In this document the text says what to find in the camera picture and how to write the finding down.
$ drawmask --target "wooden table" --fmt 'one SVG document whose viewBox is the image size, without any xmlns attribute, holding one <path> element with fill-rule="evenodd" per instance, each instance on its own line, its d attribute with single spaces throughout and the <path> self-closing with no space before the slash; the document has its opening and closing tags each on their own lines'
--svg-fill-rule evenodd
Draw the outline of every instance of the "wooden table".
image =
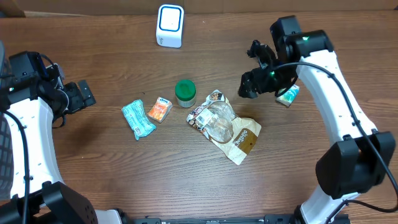
<svg viewBox="0 0 398 224">
<path fill-rule="evenodd" d="M 59 63 L 68 82 L 86 79 L 97 104 L 68 116 L 53 132 L 65 183 L 97 209 L 122 208 L 131 217 L 250 217 L 292 213 L 317 185 L 315 163 L 329 140 L 312 96 L 301 92 L 290 108 L 273 94 L 242 99 L 241 75 L 258 66 L 245 54 L 254 39 L 273 45 L 270 25 L 290 13 L 187 15 L 181 49 L 159 47 L 156 16 L 0 19 L 7 55 L 34 50 Z M 364 112 L 381 131 L 398 136 L 398 13 L 296 13 L 302 30 L 324 29 Z M 241 117 L 262 125 L 240 166 L 191 128 L 191 109 L 177 106 L 174 86 L 189 78 L 197 105 L 221 90 Z M 141 99 L 146 111 L 158 96 L 175 106 L 139 141 L 121 108 Z M 390 168 L 398 177 L 398 153 Z M 395 203 L 386 178 L 361 200 Z M 397 223 L 359 205 L 344 210 L 355 223 Z"/>
</svg>

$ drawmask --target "orange packet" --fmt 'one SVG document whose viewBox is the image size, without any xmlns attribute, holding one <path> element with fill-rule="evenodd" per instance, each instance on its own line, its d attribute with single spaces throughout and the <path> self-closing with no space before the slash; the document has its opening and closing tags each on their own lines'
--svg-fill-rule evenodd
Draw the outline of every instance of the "orange packet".
<svg viewBox="0 0 398 224">
<path fill-rule="evenodd" d="M 155 105 L 150 109 L 148 116 L 161 123 L 166 118 L 172 107 L 172 102 L 165 98 L 158 97 Z"/>
</svg>

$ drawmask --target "blue plastic package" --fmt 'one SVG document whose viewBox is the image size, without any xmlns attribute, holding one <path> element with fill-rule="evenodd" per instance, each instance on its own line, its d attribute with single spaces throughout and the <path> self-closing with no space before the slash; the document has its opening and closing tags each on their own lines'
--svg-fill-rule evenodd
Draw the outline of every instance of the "blue plastic package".
<svg viewBox="0 0 398 224">
<path fill-rule="evenodd" d="M 131 129 L 134 131 L 136 140 L 146 137 L 156 129 L 156 126 L 145 115 L 144 103 L 141 100 L 135 100 L 129 105 L 124 106 L 122 112 Z"/>
</svg>

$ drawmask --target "wooden surface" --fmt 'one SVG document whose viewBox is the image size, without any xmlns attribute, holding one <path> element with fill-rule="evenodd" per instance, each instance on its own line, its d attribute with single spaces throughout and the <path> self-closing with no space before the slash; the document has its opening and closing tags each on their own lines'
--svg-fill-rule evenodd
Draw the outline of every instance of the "wooden surface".
<svg viewBox="0 0 398 224">
<path fill-rule="evenodd" d="M 238 97 L 241 75 L 257 67 L 246 56 L 253 39 L 272 45 L 270 25 L 286 13 L 187 15 L 181 49 L 159 47 L 156 16 L 0 19 L 7 55 L 34 50 L 63 67 L 68 82 L 86 79 L 97 104 L 68 116 L 53 132 L 65 183 L 97 209 L 122 208 L 132 217 L 198 218 L 291 213 L 317 185 L 315 163 L 329 140 L 303 86 L 290 108 L 273 94 Z M 341 69 L 364 112 L 380 131 L 398 136 L 398 13 L 297 13 L 302 30 L 325 29 Z M 189 78 L 197 103 L 215 89 L 241 117 L 262 125 L 255 148 L 235 165 L 191 128 L 191 109 L 177 106 L 174 86 Z M 158 96 L 175 106 L 139 141 L 121 108 L 141 99 L 149 111 Z M 395 153 L 390 168 L 398 176 Z M 361 200 L 395 203 L 386 178 Z M 344 210 L 354 223 L 397 223 L 398 214 L 359 205 Z"/>
</svg>

